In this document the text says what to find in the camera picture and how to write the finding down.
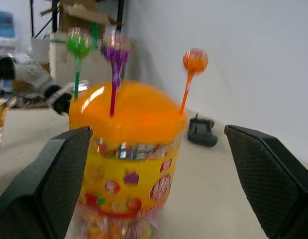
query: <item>lollipop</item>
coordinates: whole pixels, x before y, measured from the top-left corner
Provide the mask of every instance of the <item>lollipop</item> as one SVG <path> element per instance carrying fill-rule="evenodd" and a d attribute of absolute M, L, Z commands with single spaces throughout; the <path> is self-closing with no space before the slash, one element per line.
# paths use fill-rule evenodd
<path fill-rule="evenodd" d="M 120 87 L 123 64 L 128 60 L 130 53 L 129 40 L 119 33 L 105 34 L 101 52 L 112 65 L 112 94 L 109 115 L 110 117 L 113 117 L 116 90 Z"/>
<path fill-rule="evenodd" d="M 115 195 L 115 193 L 118 193 L 120 191 L 120 185 L 112 180 L 105 182 L 104 187 L 108 193 L 111 193 L 113 195 Z"/>
<path fill-rule="evenodd" d="M 90 36 L 82 28 L 70 28 L 66 43 L 68 49 L 75 56 L 75 91 L 74 99 L 78 98 L 80 72 L 82 70 L 82 59 L 93 50 L 93 42 Z"/>
<path fill-rule="evenodd" d="M 105 239 L 105 229 L 101 218 L 96 216 L 90 216 L 87 224 L 88 239 Z"/>
<path fill-rule="evenodd" d="M 182 106 L 180 108 L 180 114 L 183 114 L 187 95 L 190 89 L 190 84 L 193 80 L 195 74 L 200 74 L 204 72 L 208 64 L 208 56 L 207 54 L 198 48 L 193 48 L 186 52 L 183 58 L 184 67 L 187 70 L 188 78 L 186 89 L 183 97 Z"/>

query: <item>black object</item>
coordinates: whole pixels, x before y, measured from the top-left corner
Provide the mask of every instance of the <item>black object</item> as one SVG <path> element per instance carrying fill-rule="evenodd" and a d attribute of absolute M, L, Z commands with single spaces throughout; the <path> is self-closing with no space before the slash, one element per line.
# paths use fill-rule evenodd
<path fill-rule="evenodd" d="M 227 125 L 242 188 L 270 239 L 308 239 L 308 170 L 275 137 Z"/>
<path fill-rule="evenodd" d="M 58 6 L 59 0 L 52 0 L 52 8 Z M 58 30 L 58 13 L 56 11 L 52 11 L 52 32 L 56 32 Z"/>
<path fill-rule="evenodd" d="M 43 32 L 43 30 L 50 24 L 50 22 L 52 21 L 53 18 L 50 18 L 50 20 L 48 20 L 48 22 L 41 28 L 41 30 L 39 30 L 39 32 L 35 35 L 34 38 L 37 38 L 41 32 Z"/>
<path fill-rule="evenodd" d="M 88 128 L 51 139 L 0 197 L 0 239 L 62 239 L 78 199 Z"/>
<path fill-rule="evenodd" d="M 121 23 L 123 22 L 124 2 L 125 0 L 118 0 L 117 21 Z M 121 29 L 122 25 L 117 25 L 116 30 L 121 31 Z"/>
<path fill-rule="evenodd" d="M 14 79 L 15 70 L 11 57 L 0 57 L 0 80 Z"/>
<path fill-rule="evenodd" d="M 58 85 L 50 86 L 44 94 L 45 98 L 50 98 L 54 93 L 61 89 Z M 58 114 L 69 113 L 72 95 L 69 93 L 62 94 L 51 106 Z"/>
<path fill-rule="evenodd" d="M 205 147 L 214 147 L 218 142 L 218 137 L 212 134 L 213 126 L 212 120 L 198 119 L 198 114 L 196 114 L 195 118 L 190 119 L 188 140 Z"/>
<path fill-rule="evenodd" d="M 30 0 L 31 37 L 34 37 L 33 0 Z"/>

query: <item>white box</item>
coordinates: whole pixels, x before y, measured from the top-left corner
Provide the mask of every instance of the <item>white box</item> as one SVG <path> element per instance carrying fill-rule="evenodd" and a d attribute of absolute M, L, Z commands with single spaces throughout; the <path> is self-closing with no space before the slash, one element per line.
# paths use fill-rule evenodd
<path fill-rule="evenodd" d="M 66 47 L 66 38 L 66 33 L 56 32 L 51 35 L 50 44 L 50 72 L 61 87 L 75 80 L 75 58 Z M 82 60 L 81 80 L 88 81 L 91 86 L 110 80 L 111 76 L 110 63 L 99 49 Z"/>
<path fill-rule="evenodd" d="M 31 38 L 33 59 L 40 63 L 49 63 L 50 39 Z"/>
<path fill-rule="evenodd" d="M 18 41 L 15 38 L 0 37 L 0 56 L 16 53 L 17 44 Z"/>

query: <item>orange lollipop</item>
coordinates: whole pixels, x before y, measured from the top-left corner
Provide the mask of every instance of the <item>orange lollipop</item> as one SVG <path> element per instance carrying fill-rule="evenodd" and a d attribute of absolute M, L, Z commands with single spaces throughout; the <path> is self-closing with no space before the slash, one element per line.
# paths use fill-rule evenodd
<path fill-rule="evenodd" d="M 193 48 L 186 52 L 183 58 L 184 67 L 187 70 L 188 78 L 186 89 L 183 97 L 182 106 L 180 108 L 180 114 L 183 114 L 187 95 L 190 89 L 190 84 L 193 80 L 195 74 L 200 74 L 205 71 L 208 64 L 207 54 L 198 48 Z"/>

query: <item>cardboard box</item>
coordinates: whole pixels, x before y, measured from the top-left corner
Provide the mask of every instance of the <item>cardboard box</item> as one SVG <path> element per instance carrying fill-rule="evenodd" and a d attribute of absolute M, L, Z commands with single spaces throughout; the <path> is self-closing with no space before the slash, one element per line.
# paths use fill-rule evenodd
<path fill-rule="evenodd" d="M 41 12 L 45 15 L 60 10 L 59 31 L 68 32 L 72 27 L 82 27 L 91 32 L 92 24 L 99 25 L 99 39 L 103 38 L 107 25 L 119 25 L 107 14 L 97 12 L 95 0 L 60 0 L 58 7 Z"/>

